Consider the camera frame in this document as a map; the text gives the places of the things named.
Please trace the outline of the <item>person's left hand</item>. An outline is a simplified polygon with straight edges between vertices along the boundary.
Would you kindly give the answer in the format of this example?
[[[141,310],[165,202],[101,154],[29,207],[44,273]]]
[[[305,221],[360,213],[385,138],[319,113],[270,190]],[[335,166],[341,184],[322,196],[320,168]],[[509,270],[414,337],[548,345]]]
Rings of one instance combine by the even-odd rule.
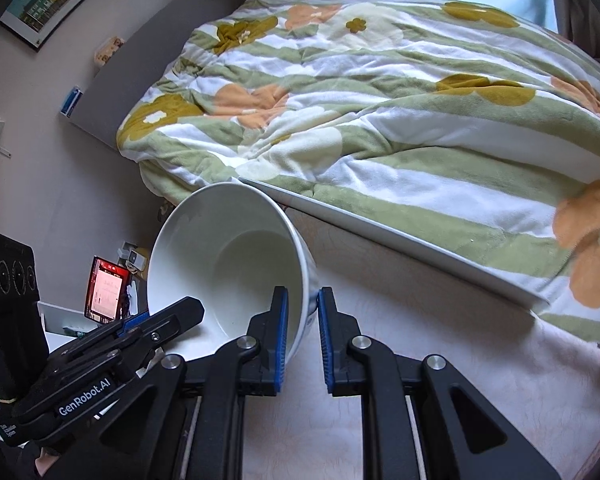
[[[35,470],[38,476],[44,477],[46,472],[50,470],[50,467],[58,460],[58,455],[50,454],[45,450],[42,450],[38,458],[34,461]]]

